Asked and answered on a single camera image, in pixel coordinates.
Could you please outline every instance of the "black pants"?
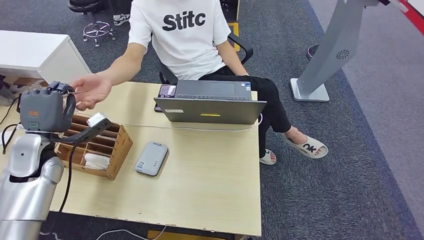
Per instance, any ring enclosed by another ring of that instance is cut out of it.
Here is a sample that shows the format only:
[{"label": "black pants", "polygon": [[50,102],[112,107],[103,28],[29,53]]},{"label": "black pants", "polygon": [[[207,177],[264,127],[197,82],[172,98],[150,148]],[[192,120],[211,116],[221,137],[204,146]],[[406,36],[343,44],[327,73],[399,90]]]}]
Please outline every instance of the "black pants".
[{"label": "black pants", "polygon": [[214,73],[202,76],[199,80],[250,82],[251,90],[257,91],[259,101],[267,101],[262,111],[259,125],[259,157],[265,156],[265,134],[270,128],[277,133],[285,133],[292,126],[280,101],[279,91],[272,80],[256,76],[236,76],[224,66]]},{"label": "black pants", "polygon": [[130,14],[133,0],[108,0],[113,15]]}]

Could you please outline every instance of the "gray kiosk stand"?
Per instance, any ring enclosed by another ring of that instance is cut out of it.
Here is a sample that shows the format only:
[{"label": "gray kiosk stand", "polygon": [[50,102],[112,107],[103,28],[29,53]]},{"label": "gray kiosk stand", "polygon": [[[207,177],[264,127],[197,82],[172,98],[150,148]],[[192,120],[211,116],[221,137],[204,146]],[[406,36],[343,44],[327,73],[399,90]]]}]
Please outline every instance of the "gray kiosk stand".
[{"label": "gray kiosk stand", "polygon": [[300,77],[290,80],[294,100],[330,100],[324,83],[356,55],[364,9],[379,3],[379,0],[337,1],[316,53]]}]

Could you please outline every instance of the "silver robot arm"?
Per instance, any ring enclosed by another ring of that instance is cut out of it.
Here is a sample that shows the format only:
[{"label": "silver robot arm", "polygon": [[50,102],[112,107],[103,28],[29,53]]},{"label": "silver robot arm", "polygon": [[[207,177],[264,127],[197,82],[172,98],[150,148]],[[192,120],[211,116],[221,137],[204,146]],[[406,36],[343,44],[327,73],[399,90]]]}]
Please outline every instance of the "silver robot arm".
[{"label": "silver robot arm", "polygon": [[[112,125],[99,112],[88,119],[87,129],[60,138],[56,133],[66,132],[71,126],[76,107],[74,93],[71,86],[52,82],[47,88],[22,94],[20,121],[27,132],[12,146],[7,166],[1,174],[0,240],[38,239],[56,186],[64,173],[64,164],[55,153],[55,143],[88,142]],[[65,96],[66,107],[63,108]]]},{"label": "silver robot arm", "polygon": [[49,139],[30,133],[17,139],[0,179],[0,239],[38,239],[63,173]]}]

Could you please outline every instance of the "man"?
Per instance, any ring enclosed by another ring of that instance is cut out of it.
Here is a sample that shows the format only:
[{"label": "man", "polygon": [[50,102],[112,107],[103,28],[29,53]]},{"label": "man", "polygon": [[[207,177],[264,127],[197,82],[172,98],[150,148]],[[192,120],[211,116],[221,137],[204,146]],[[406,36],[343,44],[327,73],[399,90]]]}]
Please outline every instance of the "man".
[{"label": "man", "polygon": [[277,160],[265,149],[265,132],[270,125],[284,141],[310,158],[322,158],[328,153],[323,143],[290,124],[271,80],[249,76],[228,42],[231,31],[219,0],[134,0],[129,22],[125,53],[105,71],[73,82],[77,91],[87,91],[76,95],[79,110],[93,109],[108,96],[112,86],[134,77],[152,40],[159,59],[178,79],[250,82],[251,90],[258,92],[258,100],[267,101],[259,126],[261,163],[272,165]]}]

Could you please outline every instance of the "desk surface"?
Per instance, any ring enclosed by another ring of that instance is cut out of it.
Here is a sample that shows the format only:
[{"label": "desk surface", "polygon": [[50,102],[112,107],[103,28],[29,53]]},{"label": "desk surface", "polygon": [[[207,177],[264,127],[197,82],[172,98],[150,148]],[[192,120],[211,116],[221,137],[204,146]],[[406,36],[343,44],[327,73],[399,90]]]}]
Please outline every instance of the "desk surface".
[{"label": "desk surface", "polygon": [[[216,132],[198,129],[245,129],[245,125],[170,123],[154,112],[159,84],[127,82],[113,88],[96,106],[112,122],[126,123],[134,145],[115,180],[72,172],[65,213],[169,225],[223,233],[261,235],[261,193],[258,130]],[[0,116],[7,108],[0,108]],[[13,112],[1,128],[17,123]],[[134,170],[149,141],[166,144],[169,155],[156,177]],[[7,162],[0,156],[0,169]],[[68,171],[51,204],[58,211],[65,194]]]},{"label": "desk surface", "polygon": [[0,68],[37,70],[58,48],[68,41],[65,34],[0,30]]}]

